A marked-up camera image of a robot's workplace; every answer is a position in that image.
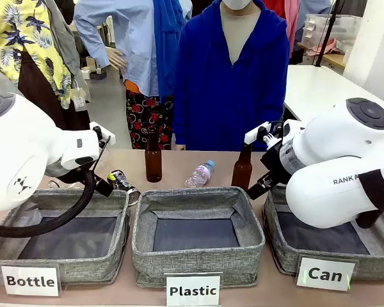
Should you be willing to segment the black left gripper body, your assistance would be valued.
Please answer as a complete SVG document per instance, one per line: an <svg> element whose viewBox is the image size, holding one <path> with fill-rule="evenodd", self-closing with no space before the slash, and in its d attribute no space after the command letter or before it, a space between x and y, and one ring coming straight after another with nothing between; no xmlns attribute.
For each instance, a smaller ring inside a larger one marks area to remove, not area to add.
<svg viewBox="0 0 384 307"><path fill-rule="evenodd" d="M92 170L83 171L84 191L106 192L106 181L96 175Z"/></svg>

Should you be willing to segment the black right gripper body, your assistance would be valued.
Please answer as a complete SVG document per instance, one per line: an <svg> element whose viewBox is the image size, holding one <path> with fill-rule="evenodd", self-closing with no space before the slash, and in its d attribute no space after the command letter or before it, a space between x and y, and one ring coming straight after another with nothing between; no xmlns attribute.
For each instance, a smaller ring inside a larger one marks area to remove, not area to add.
<svg viewBox="0 0 384 307"><path fill-rule="evenodd" d="M260 158L268 172L259 179L262 185L287 184L291 175L285 170L280 160L282 141L278 141Z"/></svg>

